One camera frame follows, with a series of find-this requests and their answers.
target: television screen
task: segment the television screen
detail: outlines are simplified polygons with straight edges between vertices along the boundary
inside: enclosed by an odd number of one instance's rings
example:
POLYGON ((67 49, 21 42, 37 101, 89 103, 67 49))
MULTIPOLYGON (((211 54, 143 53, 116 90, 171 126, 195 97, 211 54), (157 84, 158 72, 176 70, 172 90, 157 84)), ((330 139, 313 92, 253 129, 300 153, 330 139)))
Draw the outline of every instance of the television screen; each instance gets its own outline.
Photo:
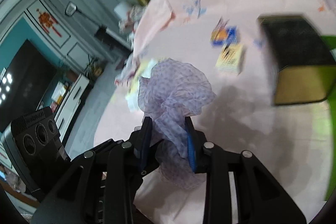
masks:
POLYGON ((37 109, 55 74, 56 68, 26 40, 0 79, 0 132, 37 109))

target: silver bolt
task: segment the silver bolt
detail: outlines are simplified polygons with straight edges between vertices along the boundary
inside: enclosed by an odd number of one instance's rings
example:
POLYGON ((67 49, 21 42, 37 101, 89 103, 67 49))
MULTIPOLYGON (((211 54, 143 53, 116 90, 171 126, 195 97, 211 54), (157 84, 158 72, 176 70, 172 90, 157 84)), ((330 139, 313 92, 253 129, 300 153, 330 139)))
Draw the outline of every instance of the silver bolt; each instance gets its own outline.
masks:
POLYGON ((207 149, 211 149, 211 148, 214 148, 214 144, 212 142, 205 142, 204 143, 204 147, 207 148, 207 149))
POLYGON ((86 152, 84 153, 84 158, 86 158, 86 159, 89 159, 89 158, 91 158, 92 156, 93 156, 93 152, 92 152, 91 150, 86 151, 86 152))
POLYGON ((249 151, 249 150, 244 150, 243 151, 243 156, 245 157, 245 158, 250 158, 250 157, 252 157, 252 152, 251 151, 249 151))
POLYGON ((130 148, 131 146, 132 146, 132 144, 130 142, 124 142, 121 145, 122 148, 130 148))

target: wall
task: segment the wall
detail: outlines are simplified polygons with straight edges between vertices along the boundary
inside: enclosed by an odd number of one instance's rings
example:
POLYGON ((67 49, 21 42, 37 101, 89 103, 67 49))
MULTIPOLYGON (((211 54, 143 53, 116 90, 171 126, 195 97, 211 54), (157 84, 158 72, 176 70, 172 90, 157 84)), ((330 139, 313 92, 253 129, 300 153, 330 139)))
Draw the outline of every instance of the wall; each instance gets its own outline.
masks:
MULTIPOLYGON (((26 20, 21 18, 0 44, 0 72, 3 68, 7 68, 9 66, 13 57, 26 39, 28 39, 51 64, 55 67, 58 66, 60 59, 38 37, 26 20)), ((44 106, 49 106, 51 104, 50 97, 54 89, 54 82, 57 84, 58 81, 53 79, 52 84, 49 85, 46 96, 43 98, 44 106)))

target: floor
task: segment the floor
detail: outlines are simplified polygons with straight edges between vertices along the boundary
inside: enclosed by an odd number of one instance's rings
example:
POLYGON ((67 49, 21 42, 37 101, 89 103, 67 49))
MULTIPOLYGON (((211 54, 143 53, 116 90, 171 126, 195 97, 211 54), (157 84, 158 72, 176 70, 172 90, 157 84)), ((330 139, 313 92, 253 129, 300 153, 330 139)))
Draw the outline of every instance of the floor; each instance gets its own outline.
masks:
POLYGON ((106 66, 86 99, 65 146, 71 159, 93 147, 97 125, 116 89, 114 80, 120 73, 120 70, 115 70, 117 64, 106 66))

